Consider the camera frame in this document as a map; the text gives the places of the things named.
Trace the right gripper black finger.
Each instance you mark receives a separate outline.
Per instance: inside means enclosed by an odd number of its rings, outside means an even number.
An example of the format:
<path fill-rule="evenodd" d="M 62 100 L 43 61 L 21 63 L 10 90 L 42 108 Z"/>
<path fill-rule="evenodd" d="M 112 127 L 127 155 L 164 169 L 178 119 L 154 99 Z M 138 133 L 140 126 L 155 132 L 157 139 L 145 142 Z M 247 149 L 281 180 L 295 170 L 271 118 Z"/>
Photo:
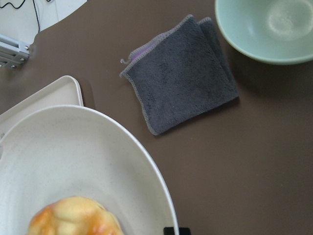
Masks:
<path fill-rule="evenodd" d="M 164 235 L 191 235 L 191 230 L 187 227 L 179 227 L 178 231 L 175 231 L 174 227 L 164 227 Z"/>

